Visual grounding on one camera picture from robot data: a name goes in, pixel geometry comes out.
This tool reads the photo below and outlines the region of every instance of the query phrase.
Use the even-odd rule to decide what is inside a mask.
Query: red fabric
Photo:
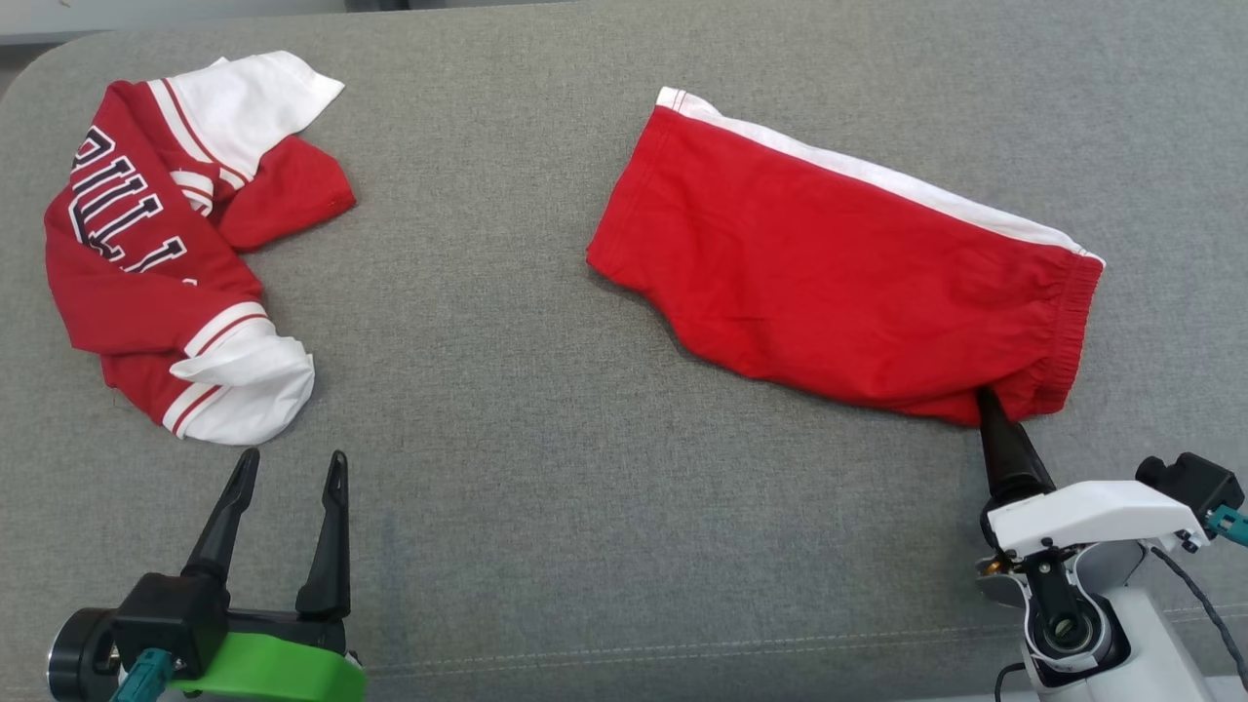
[[[94,157],[96,150],[102,155]],[[115,167],[119,175],[105,177]],[[175,170],[213,182],[220,231],[192,210],[170,175]],[[122,196],[91,210],[92,200],[119,187]],[[45,214],[47,282],[74,347],[99,353],[105,382],[161,423],[188,387],[168,372],[186,357],[187,342],[227,307],[260,301],[262,286],[233,246],[258,246],[352,204],[333,159],[296,137],[270,151],[256,180],[236,195],[218,165],[201,164],[177,145],[146,84],[115,82],[69,185]],[[105,237],[136,207],[147,216]],[[158,259],[161,252],[171,255]],[[125,270],[152,255],[145,270]]]
[[[985,383],[1013,420],[1062,407],[1103,267],[663,106],[588,259],[703,358],[963,425]]]

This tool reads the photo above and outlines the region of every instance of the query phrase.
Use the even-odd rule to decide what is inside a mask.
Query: red shorts
[[[664,87],[589,264],[698,356],[842,402],[977,425],[1056,412],[1104,261],[1070,236]]]

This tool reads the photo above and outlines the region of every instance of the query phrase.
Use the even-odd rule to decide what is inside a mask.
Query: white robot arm
[[[1213,702],[1156,603],[1126,583],[1151,551],[1182,572],[1167,551],[1196,553],[1218,535],[1243,543],[1238,528],[1248,522],[1236,512],[1244,496],[1234,475],[1184,453],[1169,467],[1144,461],[1133,481],[1057,490],[992,391],[981,390],[978,400],[992,493],[981,527],[996,551],[978,563],[978,585],[991,600],[1022,610],[1023,663],[1040,698]]]

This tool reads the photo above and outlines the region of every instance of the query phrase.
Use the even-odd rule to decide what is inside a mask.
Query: white fabric
[[[193,400],[182,402],[180,397],[175,405],[182,411],[167,413],[165,426],[180,437],[231,446],[261,443],[277,436],[307,402],[316,378],[312,356],[303,345],[277,336],[268,320],[236,325],[202,355],[173,363],[170,372],[192,382],[187,393],[198,392],[196,398],[206,393],[197,388],[220,386],[220,390],[186,417],[181,415]]]
[[[255,177],[260,157],[286,136],[302,131],[343,89],[342,82],[316,72],[288,51],[218,60],[149,85],[183,149],[197,160],[226,166],[226,180],[231,180],[226,175],[230,170],[246,180]],[[188,129],[178,127],[180,122]],[[183,141],[182,132],[192,144]],[[193,144],[192,132],[203,149]]]
[[[242,186],[247,185],[241,177],[225,169],[221,169],[221,180],[228,182],[235,190],[242,190]]]
[[[168,175],[182,187],[192,210],[205,217],[212,212],[212,179],[191,171],[170,171]]]
[[[200,331],[191,337],[191,341],[187,342],[183,351],[186,351],[187,356],[198,356],[207,350],[206,347],[208,344],[221,341],[220,337],[222,336],[222,332],[235,325],[238,325],[240,321],[246,317],[267,319],[267,316],[268,315],[265,314],[265,307],[262,307],[260,302],[240,302],[237,305],[231,305],[218,312],[217,316],[208,320],[208,324],[203,325],[203,327],[201,327]]]
[[[1073,251],[1080,256],[1096,259],[1097,261],[1101,261],[1102,266],[1104,266],[1104,259],[1090,252],[1087,249],[1076,244],[1070,236],[1057,231],[1056,229],[1026,220],[1017,215],[1011,215],[1010,212],[995,210],[986,205],[980,205],[978,202],[967,200],[961,195],[955,195],[947,190],[936,187],[930,182],[924,182],[916,177],[907,176],[892,169],[886,169],[877,164],[871,164],[836,151],[829,151],[826,149],[817,149],[815,146],[802,144],[791,136],[786,136],[763,125],[725,117],[719,114],[719,110],[716,110],[710,102],[698,97],[696,95],[690,95],[684,90],[664,87],[659,91],[659,99],[655,104],[661,107],[675,110],[680,115],[689,119],[725,129],[736,135],[744,136],[750,141],[780,151],[781,154],[801,159],[807,164],[816,165],[821,169],[834,171],[862,182],[869,182],[876,187],[900,195],[906,200],[919,202],[920,205],[931,207],[937,212],[948,215],[977,227],[986,229],[991,232],[1000,234],[1001,236],[1031,244],[1061,246],[1062,249]]]

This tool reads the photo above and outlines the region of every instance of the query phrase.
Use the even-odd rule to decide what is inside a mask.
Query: black lettering
[[[135,166],[130,164],[130,159],[122,156],[120,159],[114,159],[112,162],[109,164],[107,169],[104,169],[92,175],[91,177],[85,179],[80,182],[75,182],[71,190],[74,190],[74,192],[77,192],[79,195],[82,195],[87,191],[95,190],[96,186],[99,186],[101,182],[109,179],[130,175],[132,172],[135,172]]]
[[[100,195],[95,200],[91,200],[90,202],[87,202],[86,205],[84,205],[81,207],[82,219],[84,220],[89,219],[92,215],[95,215],[96,212],[99,212],[100,210],[102,210],[102,209],[107,207],[109,205],[112,205],[115,201],[125,197],[126,195],[130,195],[131,192],[139,192],[140,190],[144,190],[146,187],[147,187],[147,184],[144,181],[144,176],[136,175],[135,177],[126,179],[125,181],[121,182],[121,185],[119,185],[119,186],[116,186],[116,187],[114,187],[111,190],[105,191],[102,195]]]
[[[165,244],[160,249],[144,256],[142,261],[139,261],[132,266],[126,266],[125,270],[126,272],[141,274],[147,269],[155,266],[156,264],[163,264],[165,261],[171,261],[173,259],[177,259],[182,254],[186,254],[186,245],[182,244],[182,240],[180,237],[175,236],[173,239],[165,240]]]
[[[125,256],[126,252],[122,251],[120,246],[110,246],[109,240],[126,231],[139,220],[146,220],[156,212],[160,212],[162,209],[160,199],[155,195],[149,195],[126,211],[126,214],[109,222],[104,229],[87,234],[86,245],[99,251],[105,259],[116,261],[117,259]]]
[[[107,134],[104,134],[102,129],[91,125],[91,129],[86,130],[86,140],[79,147],[79,152],[74,155],[74,170],[90,166],[112,154],[117,144]]]

